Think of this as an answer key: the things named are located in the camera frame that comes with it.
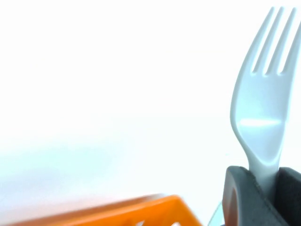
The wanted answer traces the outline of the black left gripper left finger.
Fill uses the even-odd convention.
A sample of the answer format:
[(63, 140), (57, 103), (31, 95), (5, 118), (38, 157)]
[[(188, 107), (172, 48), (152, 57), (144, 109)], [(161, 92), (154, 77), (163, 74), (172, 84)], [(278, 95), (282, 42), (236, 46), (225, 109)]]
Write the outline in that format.
[(278, 226), (279, 215), (247, 169), (230, 166), (226, 170), (222, 198), (226, 226)]

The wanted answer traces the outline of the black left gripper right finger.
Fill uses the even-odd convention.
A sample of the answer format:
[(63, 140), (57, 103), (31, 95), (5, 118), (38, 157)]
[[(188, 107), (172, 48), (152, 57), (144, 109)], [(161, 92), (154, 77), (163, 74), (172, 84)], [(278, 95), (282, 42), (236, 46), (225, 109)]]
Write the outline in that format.
[(301, 225), (301, 174), (289, 167), (278, 171), (277, 210), (290, 226)]

